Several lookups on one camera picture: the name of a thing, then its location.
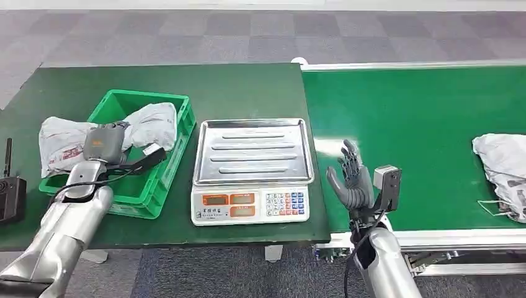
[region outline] green table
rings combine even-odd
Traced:
[[[0,250],[24,249],[49,197],[38,191],[38,131],[49,116],[85,121],[109,89],[190,97],[197,123],[206,119],[300,117],[309,123],[298,65],[196,65],[38,69],[0,114],[0,143],[13,138],[13,168],[27,180],[25,220],[0,228]],[[190,191],[197,150],[194,130],[161,216],[144,220],[108,215],[90,248],[169,245],[328,242],[320,179],[309,186],[310,219],[302,223],[194,227]],[[309,128],[310,145],[312,137]],[[316,155],[314,171],[318,172]]]

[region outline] stainless steel tray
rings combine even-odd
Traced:
[[[208,120],[201,124],[195,185],[313,180],[303,119]]]

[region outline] green tabletop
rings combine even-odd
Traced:
[[[25,219],[0,227],[0,250],[23,249],[30,243],[49,200],[38,191],[42,121],[53,115],[85,121],[109,89],[188,95],[198,124],[206,119],[274,117],[301,117],[309,123],[301,71],[289,63],[38,69],[0,114],[0,144],[13,138],[12,173],[28,182]],[[107,215],[91,248],[329,241],[319,177],[309,186],[306,222],[194,227],[190,191],[197,136],[195,129],[161,216],[145,220]],[[313,148],[310,128],[309,139]],[[313,164],[317,173],[315,155]]]
[[[344,138],[371,172],[402,169],[395,230],[524,228],[477,204],[496,197],[471,140],[526,132],[526,67],[314,71],[303,81],[320,176],[338,166]],[[322,185],[331,231],[346,231],[347,212]]]

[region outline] white plastic bag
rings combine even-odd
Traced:
[[[131,146],[144,147],[151,143],[172,150],[177,138],[177,111],[170,102],[149,104],[124,119],[130,126],[125,131],[122,151]],[[82,155],[88,131],[97,127],[89,122],[73,122],[49,117],[38,134],[42,178],[71,171],[84,161]]]
[[[486,178],[496,185],[502,212],[494,215],[526,223],[526,135],[488,133],[473,139],[473,152],[480,156]],[[491,201],[479,204],[484,207],[487,202]]]

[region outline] black cable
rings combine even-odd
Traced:
[[[352,253],[350,254],[350,256],[347,258],[347,262],[345,263],[345,273],[344,273],[344,294],[345,294],[345,298],[349,298],[349,270],[350,270],[350,264],[352,262],[352,260],[354,259],[354,256],[356,255],[356,253],[358,252],[358,249],[360,248],[360,246],[362,246],[362,244],[366,241],[366,239],[369,237],[369,235],[371,234],[372,230],[374,228],[376,228],[378,226],[378,224],[380,223],[381,221],[381,218],[385,215],[385,210],[381,212],[380,216],[378,216],[378,218],[376,219],[376,221],[373,223],[373,225],[367,230],[367,232],[365,233],[365,235],[362,237],[362,239],[360,239],[360,241],[358,241],[358,243],[354,246],[354,249],[352,250]],[[352,240],[352,237],[354,236],[354,233],[360,233],[359,230],[357,229],[357,223],[355,223],[355,229],[354,231],[352,231],[352,234],[351,234],[351,240]]]
[[[49,209],[51,207],[51,205],[53,205],[53,203],[55,202],[56,197],[61,192],[63,192],[65,189],[68,189],[68,188],[71,188],[71,187],[75,187],[75,186],[84,186],[84,185],[106,185],[108,183],[112,183],[112,182],[115,182],[115,181],[117,181],[119,179],[122,179],[122,178],[128,176],[129,174],[132,174],[133,172],[138,171],[141,168],[142,168],[142,166],[140,166],[140,167],[138,167],[136,169],[133,169],[131,171],[127,171],[125,174],[122,174],[119,177],[115,177],[113,179],[107,179],[107,180],[101,180],[101,181],[77,182],[77,183],[73,183],[73,184],[69,184],[69,185],[64,185],[61,188],[59,188],[59,190],[57,190],[56,193],[51,197],[47,209]]]

